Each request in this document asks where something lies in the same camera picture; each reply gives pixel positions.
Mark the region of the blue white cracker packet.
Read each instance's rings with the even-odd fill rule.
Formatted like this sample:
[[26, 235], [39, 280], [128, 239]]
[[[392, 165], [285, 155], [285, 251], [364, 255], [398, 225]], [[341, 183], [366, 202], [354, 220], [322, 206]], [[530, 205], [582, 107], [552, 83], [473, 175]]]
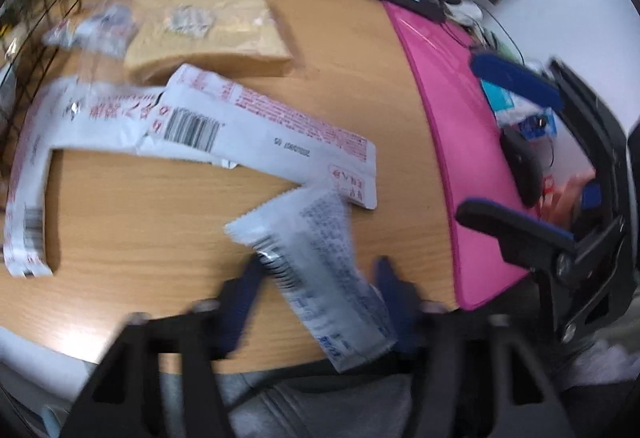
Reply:
[[224, 231], [260, 256], [336, 371], [364, 366], [394, 347], [388, 310], [357, 266], [350, 207], [334, 187], [282, 193]]

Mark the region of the pink desk mat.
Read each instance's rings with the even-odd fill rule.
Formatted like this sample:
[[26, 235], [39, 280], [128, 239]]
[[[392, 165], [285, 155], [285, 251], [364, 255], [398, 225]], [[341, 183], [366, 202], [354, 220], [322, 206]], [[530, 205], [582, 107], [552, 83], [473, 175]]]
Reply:
[[521, 203], [499, 143], [500, 131], [480, 82], [470, 69], [470, 38], [457, 26], [434, 24], [410, 10], [384, 4], [405, 50], [430, 125], [449, 218], [454, 294], [473, 310], [522, 280], [496, 239], [454, 219], [466, 199], [486, 199], [535, 217]]

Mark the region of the bagged bread slices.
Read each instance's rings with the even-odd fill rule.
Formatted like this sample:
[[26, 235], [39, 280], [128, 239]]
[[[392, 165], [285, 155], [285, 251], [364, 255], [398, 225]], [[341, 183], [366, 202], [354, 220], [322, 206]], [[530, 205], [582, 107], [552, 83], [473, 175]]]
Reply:
[[59, 20], [42, 42], [137, 84], [164, 83], [184, 64], [229, 78], [280, 76], [293, 61], [266, 0], [104, 0]]

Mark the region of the long white red snack packet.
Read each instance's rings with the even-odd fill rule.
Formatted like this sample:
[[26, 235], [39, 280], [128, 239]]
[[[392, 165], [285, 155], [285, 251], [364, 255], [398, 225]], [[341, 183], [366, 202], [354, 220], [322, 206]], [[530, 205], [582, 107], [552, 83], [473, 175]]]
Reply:
[[378, 206], [374, 143], [217, 73], [181, 66], [150, 135], [296, 184], [332, 179], [348, 201]]

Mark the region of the white snack packet red text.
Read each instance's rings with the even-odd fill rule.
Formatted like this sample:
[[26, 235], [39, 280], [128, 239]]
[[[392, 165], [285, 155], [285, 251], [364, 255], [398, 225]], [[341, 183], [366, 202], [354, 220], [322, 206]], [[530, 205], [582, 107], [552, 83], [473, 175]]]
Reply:
[[160, 87], [59, 78], [29, 107], [15, 149], [6, 197], [3, 259], [17, 278], [50, 277], [46, 195], [52, 162], [64, 153], [136, 155], [160, 103]]

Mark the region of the black computer mouse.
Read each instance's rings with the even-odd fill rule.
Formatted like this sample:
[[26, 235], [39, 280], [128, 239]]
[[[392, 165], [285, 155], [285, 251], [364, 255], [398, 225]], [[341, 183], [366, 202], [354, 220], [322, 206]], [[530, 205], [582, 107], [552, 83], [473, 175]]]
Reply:
[[501, 128], [499, 141], [518, 196], [523, 205], [531, 209], [544, 191], [544, 177], [537, 154], [529, 141], [511, 126]]

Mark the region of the white blue tissue pack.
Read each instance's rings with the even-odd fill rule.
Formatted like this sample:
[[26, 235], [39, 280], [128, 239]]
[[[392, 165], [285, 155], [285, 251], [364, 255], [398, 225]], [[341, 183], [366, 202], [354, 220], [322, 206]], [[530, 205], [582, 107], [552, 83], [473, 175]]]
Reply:
[[566, 125], [550, 108], [541, 108], [527, 99], [486, 81], [483, 92], [500, 127], [511, 126], [533, 146], [544, 176], [562, 185], [570, 177], [592, 170], [592, 164]]

